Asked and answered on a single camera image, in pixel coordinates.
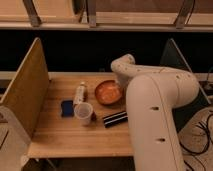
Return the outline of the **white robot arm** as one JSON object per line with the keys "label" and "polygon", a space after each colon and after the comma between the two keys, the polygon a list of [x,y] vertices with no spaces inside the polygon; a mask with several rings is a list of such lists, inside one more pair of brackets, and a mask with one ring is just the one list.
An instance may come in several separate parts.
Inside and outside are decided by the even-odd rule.
{"label": "white robot arm", "polygon": [[172,115],[199,93],[193,73],[137,65],[126,54],[111,63],[126,90],[126,111],[136,171],[186,171]]}

